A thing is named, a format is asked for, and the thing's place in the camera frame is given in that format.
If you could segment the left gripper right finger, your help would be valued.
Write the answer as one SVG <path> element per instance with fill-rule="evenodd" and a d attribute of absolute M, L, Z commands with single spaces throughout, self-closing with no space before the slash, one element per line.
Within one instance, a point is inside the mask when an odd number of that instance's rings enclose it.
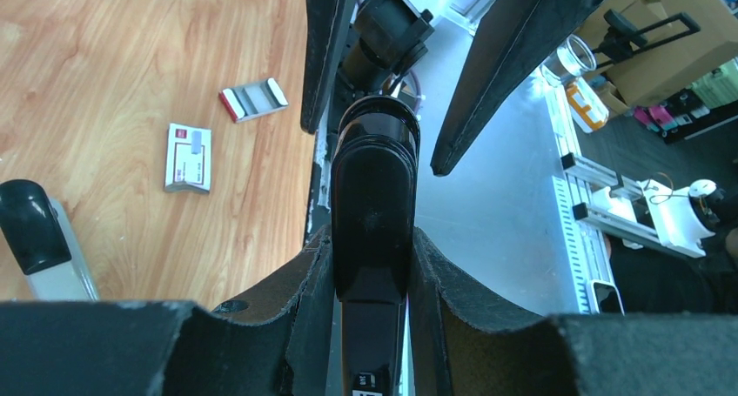
<path fill-rule="evenodd" d="M 419 395 L 734 395 L 728 315 L 542 317 L 413 234 L 409 297 Z"/>

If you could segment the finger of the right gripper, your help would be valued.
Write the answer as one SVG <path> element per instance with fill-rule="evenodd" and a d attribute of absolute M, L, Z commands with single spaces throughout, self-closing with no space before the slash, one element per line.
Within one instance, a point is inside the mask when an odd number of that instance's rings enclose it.
<path fill-rule="evenodd" d="M 431 158 L 451 173 L 504 100 L 605 0 L 496 0 L 481 18 Z"/>
<path fill-rule="evenodd" d="M 307 33 L 300 126 L 316 132 L 332 93 L 356 0 L 305 0 Z"/>

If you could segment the black and grey stapler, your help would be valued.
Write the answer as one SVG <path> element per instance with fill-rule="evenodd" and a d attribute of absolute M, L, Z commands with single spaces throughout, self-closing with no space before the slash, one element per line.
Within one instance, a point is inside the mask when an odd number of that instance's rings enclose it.
<path fill-rule="evenodd" d="M 330 199 L 344 395 L 398 391 L 418 158 L 418 121 L 398 99 L 364 97 L 341 118 Z"/>

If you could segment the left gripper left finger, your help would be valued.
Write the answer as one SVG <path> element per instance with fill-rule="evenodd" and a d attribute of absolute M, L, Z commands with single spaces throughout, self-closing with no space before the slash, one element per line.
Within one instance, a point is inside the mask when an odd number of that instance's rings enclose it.
<path fill-rule="evenodd" d="M 214 310 L 185 300 L 8 302 L 4 395 L 322 395 L 331 230 Z"/>

